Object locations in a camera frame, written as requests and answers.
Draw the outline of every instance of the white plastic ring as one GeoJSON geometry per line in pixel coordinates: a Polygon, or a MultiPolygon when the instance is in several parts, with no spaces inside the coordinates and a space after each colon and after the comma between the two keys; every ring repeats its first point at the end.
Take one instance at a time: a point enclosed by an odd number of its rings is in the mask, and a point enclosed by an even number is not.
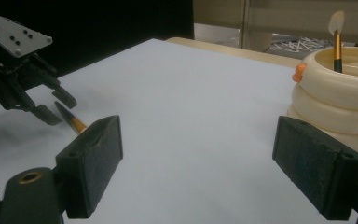
{"type": "Polygon", "coordinates": [[[332,49],[323,49],[306,57],[300,85],[322,102],[358,109],[358,48],[342,49],[342,74],[333,70],[332,55],[332,49]]]}
{"type": "Polygon", "coordinates": [[[322,103],[296,84],[292,92],[296,111],[311,124],[335,133],[358,134],[358,110],[349,110],[322,103]]]}
{"type": "MultiPolygon", "coordinates": [[[[295,110],[293,105],[291,105],[287,110],[287,116],[295,119],[301,119],[306,122],[304,118],[302,118],[298,112],[295,110]]],[[[316,128],[320,129],[322,132],[327,133],[328,135],[332,136],[333,138],[337,139],[339,142],[343,143],[344,145],[356,150],[358,152],[358,134],[346,134],[346,133],[333,133],[327,130],[324,130],[320,127],[315,126],[316,128]]]]}

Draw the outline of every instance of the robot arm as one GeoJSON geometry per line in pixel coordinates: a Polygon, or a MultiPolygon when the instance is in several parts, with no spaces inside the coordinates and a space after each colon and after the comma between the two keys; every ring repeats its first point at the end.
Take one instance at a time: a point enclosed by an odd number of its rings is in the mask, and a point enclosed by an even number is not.
{"type": "Polygon", "coordinates": [[[55,125],[61,120],[45,105],[36,106],[24,90],[24,86],[43,84],[68,107],[76,105],[76,99],[60,86],[55,68],[36,54],[51,43],[51,37],[0,17],[0,104],[7,110],[29,111],[55,125]]]}

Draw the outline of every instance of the black foam block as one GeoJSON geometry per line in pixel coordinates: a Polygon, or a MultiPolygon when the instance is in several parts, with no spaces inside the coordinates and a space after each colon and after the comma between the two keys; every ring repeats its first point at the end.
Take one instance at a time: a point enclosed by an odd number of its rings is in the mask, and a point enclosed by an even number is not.
{"type": "Polygon", "coordinates": [[[56,157],[67,182],[69,218],[88,218],[123,159],[119,116],[99,119],[56,157]]]}
{"type": "Polygon", "coordinates": [[[299,119],[281,116],[275,160],[328,220],[348,220],[358,182],[358,153],[299,119]]]}

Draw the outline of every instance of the white table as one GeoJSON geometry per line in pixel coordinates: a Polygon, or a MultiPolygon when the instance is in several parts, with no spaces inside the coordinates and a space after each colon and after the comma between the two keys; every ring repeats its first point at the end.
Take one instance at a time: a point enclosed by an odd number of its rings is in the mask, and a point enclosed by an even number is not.
{"type": "MultiPolygon", "coordinates": [[[[150,40],[62,77],[83,122],[120,115],[124,147],[96,212],[65,223],[342,223],[324,220],[272,159],[293,72],[150,40]]],[[[28,93],[58,114],[51,90],[28,93]]],[[[0,106],[1,196],[13,175],[54,167],[75,137],[0,106]]]]}

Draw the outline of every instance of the brush bristles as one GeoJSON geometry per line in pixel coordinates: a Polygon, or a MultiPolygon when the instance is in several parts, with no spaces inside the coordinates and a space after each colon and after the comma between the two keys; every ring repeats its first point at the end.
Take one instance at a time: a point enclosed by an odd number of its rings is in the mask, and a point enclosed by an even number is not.
{"type": "Polygon", "coordinates": [[[330,23],[328,24],[328,31],[331,35],[334,35],[335,31],[341,34],[342,26],[344,26],[345,15],[344,11],[340,10],[331,16],[330,23]]]}

